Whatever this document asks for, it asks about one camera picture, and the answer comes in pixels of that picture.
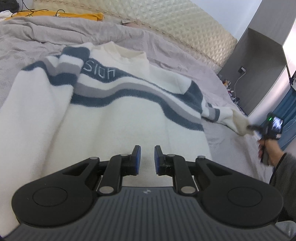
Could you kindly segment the person right hand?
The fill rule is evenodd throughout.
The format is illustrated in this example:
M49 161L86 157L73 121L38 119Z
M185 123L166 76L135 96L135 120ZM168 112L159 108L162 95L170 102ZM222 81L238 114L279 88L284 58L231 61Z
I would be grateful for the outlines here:
M281 158L285 154L284 151L280 148L278 141L273 139L260 139L258 157L261 158L263 154L263 149L267 152L269 158L268 163L271 166L276 167L280 162Z

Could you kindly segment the grey sleeve forearm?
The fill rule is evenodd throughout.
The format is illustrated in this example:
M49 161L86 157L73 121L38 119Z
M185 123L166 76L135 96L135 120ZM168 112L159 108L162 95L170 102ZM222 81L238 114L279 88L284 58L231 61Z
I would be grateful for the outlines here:
M283 209L278 221L295 222L295 157L292 154L284 153L269 183L283 197Z

